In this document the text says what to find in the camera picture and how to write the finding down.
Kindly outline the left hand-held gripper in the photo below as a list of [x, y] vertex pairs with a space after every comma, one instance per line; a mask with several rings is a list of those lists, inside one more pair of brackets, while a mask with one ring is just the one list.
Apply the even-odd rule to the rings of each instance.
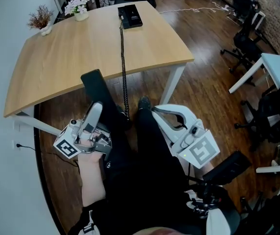
[[76, 146], [79, 138], [87, 137], [95, 142], [94, 152], [104, 154], [107, 158], [112, 150], [112, 139], [107, 127], [98, 123], [102, 109], [102, 103], [95, 102], [89, 108], [83, 120], [72, 119], [57, 136], [53, 146], [66, 158], [71, 159], [82, 153]]

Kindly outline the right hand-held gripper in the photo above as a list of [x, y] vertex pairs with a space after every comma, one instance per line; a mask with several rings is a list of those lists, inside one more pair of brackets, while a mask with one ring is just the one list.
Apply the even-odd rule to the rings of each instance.
[[[181, 124], [172, 125], [163, 114], [175, 115]], [[171, 151], [200, 169], [220, 153], [219, 147], [209, 129], [196, 119], [195, 114], [186, 106], [163, 104], [154, 106], [152, 115], [166, 136], [174, 143]]]

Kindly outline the person's left hand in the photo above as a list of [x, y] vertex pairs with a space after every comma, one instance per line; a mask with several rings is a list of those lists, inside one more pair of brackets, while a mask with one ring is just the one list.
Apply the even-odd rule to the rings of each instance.
[[80, 137], [76, 146], [82, 153], [92, 153], [96, 148], [94, 140], [87, 137]]

